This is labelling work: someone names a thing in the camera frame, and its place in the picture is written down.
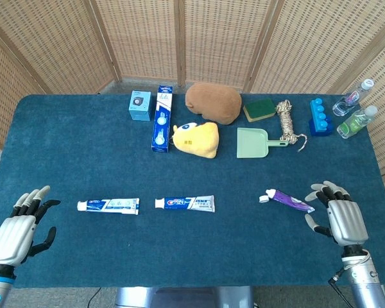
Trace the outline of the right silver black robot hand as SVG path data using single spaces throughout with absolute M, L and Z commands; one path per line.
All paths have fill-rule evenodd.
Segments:
M 305 220 L 314 232 L 333 238 L 341 247 L 362 245 L 368 240 L 361 209 L 346 189 L 328 180 L 312 184 L 311 189 L 305 201 L 320 200 L 330 223 L 329 227 L 323 227 L 310 214 L 306 214 Z

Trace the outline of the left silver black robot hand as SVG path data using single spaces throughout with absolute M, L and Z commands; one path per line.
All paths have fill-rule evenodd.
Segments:
M 59 200 L 43 201 L 50 190 L 46 185 L 19 197 L 12 212 L 0 226 L 0 265 L 18 267 L 28 257 L 48 250 L 56 237 L 56 227 L 51 227 L 43 243 L 34 244 L 33 238 L 44 214 Z

